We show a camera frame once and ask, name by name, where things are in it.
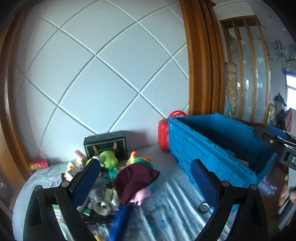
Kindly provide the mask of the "maroon cloth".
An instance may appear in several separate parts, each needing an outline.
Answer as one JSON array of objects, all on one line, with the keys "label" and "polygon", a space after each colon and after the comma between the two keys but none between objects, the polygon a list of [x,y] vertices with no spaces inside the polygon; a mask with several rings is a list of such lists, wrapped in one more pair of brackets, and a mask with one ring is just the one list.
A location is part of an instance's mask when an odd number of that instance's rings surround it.
[{"label": "maroon cloth", "polygon": [[114,180],[114,188],[119,200],[127,205],[141,189],[154,183],[160,172],[142,163],[135,163],[123,168]]}]

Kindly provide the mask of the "blue plastic crate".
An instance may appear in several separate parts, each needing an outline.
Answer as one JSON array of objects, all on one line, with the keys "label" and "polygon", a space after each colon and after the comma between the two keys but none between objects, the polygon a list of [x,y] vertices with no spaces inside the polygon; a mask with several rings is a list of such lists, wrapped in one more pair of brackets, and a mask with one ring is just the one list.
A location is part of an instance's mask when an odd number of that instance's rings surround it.
[{"label": "blue plastic crate", "polygon": [[169,118],[168,139],[171,155],[194,187],[194,159],[221,181],[246,188],[258,185],[277,158],[269,145],[253,136],[252,127],[219,113]]}]

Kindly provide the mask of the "red chips can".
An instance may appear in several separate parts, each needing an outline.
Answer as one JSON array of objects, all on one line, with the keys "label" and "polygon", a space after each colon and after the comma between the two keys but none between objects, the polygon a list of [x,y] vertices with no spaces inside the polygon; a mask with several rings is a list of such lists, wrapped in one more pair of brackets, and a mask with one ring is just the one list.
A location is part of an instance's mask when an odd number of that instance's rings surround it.
[{"label": "red chips can", "polygon": [[35,162],[29,163],[29,168],[31,171],[37,171],[41,169],[49,168],[50,164],[48,159],[37,160]]}]

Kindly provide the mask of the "round mirror bowl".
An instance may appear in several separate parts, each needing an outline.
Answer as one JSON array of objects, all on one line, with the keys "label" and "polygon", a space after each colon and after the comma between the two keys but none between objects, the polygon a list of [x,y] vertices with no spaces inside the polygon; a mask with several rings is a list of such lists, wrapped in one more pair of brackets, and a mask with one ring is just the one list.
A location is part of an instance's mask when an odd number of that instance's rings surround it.
[{"label": "round mirror bowl", "polygon": [[99,200],[93,203],[93,210],[101,216],[109,216],[113,213],[113,206],[109,201]]}]

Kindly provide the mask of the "blue bristle brush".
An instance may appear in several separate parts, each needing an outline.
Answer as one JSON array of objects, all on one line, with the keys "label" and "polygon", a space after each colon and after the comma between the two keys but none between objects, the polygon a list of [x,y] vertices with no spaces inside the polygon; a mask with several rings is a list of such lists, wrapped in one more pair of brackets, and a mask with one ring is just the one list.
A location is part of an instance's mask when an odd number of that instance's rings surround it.
[{"label": "blue bristle brush", "polygon": [[121,204],[119,206],[109,231],[109,241],[123,240],[123,235],[129,222],[132,210],[133,206],[131,204]]}]

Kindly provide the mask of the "green horned plush toy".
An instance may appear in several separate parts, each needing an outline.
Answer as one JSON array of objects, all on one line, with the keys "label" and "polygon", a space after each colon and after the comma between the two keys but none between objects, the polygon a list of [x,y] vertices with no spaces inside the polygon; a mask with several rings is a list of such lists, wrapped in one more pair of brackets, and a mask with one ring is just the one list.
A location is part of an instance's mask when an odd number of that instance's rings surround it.
[{"label": "green horned plush toy", "polygon": [[97,144],[85,145],[85,150],[89,160],[86,161],[85,166],[90,162],[91,159],[97,159],[101,166],[110,169],[118,164],[118,159],[115,156],[117,153],[117,142],[105,142]]}]

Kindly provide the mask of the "pink pig plush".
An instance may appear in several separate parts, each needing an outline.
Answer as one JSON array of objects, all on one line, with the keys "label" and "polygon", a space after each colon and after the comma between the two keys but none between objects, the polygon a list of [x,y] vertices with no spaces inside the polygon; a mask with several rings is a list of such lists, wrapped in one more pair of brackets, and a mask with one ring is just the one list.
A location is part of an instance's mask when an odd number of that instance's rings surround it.
[{"label": "pink pig plush", "polygon": [[151,190],[149,189],[149,187],[145,187],[141,190],[139,190],[134,196],[133,198],[130,200],[130,203],[135,203],[138,206],[141,206],[143,201],[149,197],[151,195]]}]

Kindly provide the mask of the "black gift box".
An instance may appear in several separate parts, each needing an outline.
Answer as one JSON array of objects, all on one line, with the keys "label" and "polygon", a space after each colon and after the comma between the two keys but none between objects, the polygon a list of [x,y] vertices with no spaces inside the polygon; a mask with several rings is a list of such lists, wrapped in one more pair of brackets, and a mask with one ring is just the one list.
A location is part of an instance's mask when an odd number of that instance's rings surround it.
[{"label": "black gift box", "polygon": [[127,159],[127,148],[126,148],[126,138],[124,136],[123,131],[115,131],[102,133],[98,135],[88,136],[84,139],[84,148],[86,155],[91,158],[95,155],[95,149],[99,153],[107,150],[113,150],[114,143],[117,145],[117,149],[115,151],[115,156],[118,161],[124,161]]}]

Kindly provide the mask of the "wooden partition screen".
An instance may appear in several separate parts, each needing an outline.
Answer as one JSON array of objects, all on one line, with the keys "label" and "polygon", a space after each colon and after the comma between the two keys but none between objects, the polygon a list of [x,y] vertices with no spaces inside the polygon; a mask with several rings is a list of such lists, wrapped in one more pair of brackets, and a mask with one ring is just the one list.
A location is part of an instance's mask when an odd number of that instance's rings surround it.
[{"label": "wooden partition screen", "polygon": [[256,15],[221,20],[228,70],[234,71],[228,91],[234,117],[249,123],[267,122],[270,67],[267,44]]}]

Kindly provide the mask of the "green yellow duck plush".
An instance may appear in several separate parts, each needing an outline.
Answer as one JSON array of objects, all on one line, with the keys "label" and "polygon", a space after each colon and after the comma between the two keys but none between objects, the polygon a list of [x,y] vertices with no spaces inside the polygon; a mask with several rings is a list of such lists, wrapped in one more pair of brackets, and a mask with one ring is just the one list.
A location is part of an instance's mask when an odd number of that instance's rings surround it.
[{"label": "green yellow duck plush", "polygon": [[150,168],[153,168],[153,164],[151,163],[150,158],[148,157],[138,157],[137,152],[133,151],[130,153],[130,158],[128,159],[126,165],[129,166],[135,163],[142,163]]}]

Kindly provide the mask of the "red toy suitcase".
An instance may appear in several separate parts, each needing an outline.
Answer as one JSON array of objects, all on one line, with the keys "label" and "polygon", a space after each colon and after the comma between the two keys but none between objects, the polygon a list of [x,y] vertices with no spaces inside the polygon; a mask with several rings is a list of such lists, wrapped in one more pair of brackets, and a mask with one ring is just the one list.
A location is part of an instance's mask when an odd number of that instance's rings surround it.
[{"label": "red toy suitcase", "polygon": [[181,110],[175,110],[169,114],[165,119],[162,119],[158,123],[158,146],[162,151],[169,151],[169,136],[168,136],[168,120],[169,118],[176,118],[179,116],[187,116]]}]

